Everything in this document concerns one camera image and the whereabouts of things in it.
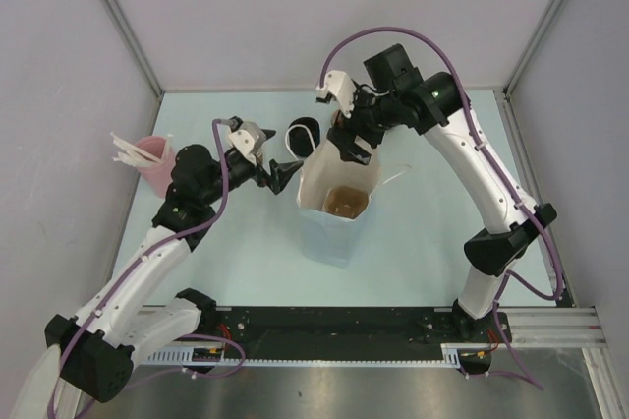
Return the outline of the light blue paper bag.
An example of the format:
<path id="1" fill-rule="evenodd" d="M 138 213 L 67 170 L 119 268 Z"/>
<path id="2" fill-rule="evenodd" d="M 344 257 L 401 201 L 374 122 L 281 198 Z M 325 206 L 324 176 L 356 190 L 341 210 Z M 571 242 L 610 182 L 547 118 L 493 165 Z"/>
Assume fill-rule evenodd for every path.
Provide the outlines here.
<path id="1" fill-rule="evenodd" d="M 301 249 L 305 257 L 345 268 L 359 247 L 378 189 L 411 169 L 392 165 L 388 176 L 378 152 L 366 165 L 344 161 L 328 138 L 302 160 L 296 196 Z"/>

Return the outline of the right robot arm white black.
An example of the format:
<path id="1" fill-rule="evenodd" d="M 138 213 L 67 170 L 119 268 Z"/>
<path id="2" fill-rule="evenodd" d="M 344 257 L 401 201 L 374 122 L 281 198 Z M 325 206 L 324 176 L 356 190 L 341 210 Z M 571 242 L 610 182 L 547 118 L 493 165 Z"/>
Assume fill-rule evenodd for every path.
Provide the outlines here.
<path id="1" fill-rule="evenodd" d="M 316 99 L 335 101 L 340 113 L 327 138 L 341 160 L 368 165 L 385 133 L 405 126 L 425 137 L 450 165 L 484 224 L 464 245 L 471 267 L 452 307 L 455 333 L 476 341 L 488 330 L 508 268 L 556 220 L 556 210 L 520 189 L 482 133 L 453 74 L 423 77 L 400 44 L 374 55 L 364 66 L 371 79 L 367 85 L 342 71 L 322 72 Z"/>

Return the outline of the brown pulp cup carrier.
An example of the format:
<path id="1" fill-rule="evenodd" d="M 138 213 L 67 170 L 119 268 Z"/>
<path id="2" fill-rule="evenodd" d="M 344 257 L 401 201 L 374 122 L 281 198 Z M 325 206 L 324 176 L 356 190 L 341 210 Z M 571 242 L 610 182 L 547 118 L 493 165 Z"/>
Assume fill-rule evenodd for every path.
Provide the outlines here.
<path id="1" fill-rule="evenodd" d="M 369 204 L 369 195 L 348 186 L 332 188 L 323 202 L 323 211 L 348 219 L 356 219 Z"/>

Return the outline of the pink cup holder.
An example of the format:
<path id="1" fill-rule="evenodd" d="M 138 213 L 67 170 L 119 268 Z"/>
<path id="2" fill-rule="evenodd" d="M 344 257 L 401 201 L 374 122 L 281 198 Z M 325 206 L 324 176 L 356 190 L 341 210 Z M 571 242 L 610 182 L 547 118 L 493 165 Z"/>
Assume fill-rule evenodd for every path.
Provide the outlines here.
<path id="1" fill-rule="evenodd" d="M 153 161 L 143 155 L 147 165 L 140 166 L 138 172 L 153 193 L 163 199 L 172 182 L 171 172 L 176 163 L 176 152 L 170 140 L 161 136 L 147 136 L 137 141 L 135 146 L 156 158 Z"/>

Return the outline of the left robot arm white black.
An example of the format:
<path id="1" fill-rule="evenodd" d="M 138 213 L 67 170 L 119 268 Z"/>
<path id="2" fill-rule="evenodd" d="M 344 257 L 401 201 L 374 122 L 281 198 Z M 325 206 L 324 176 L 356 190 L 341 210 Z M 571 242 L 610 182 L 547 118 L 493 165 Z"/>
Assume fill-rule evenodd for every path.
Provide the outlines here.
<path id="1" fill-rule="evenodd" d="M 171 341 L 188 335 L 204 340 L 215 333 L 215 301 L 192 288 L 145 319 L 138 312 L 200 244 L 224 212 L 230 191 L 252 180 L 279 194 L 303 165 L 300 160 L 263 164 L 261 148 L 274 131 L 236 118 L 225 124 L 229 149 L 219 157 L 199 144 L 176 154 L 164 201 L 122 270 L 75 315 L 56 315 L 46 325 L 47 346 L 60 349 L 55 380 L 105 403 L 125 388 L 142 360 Z"/>

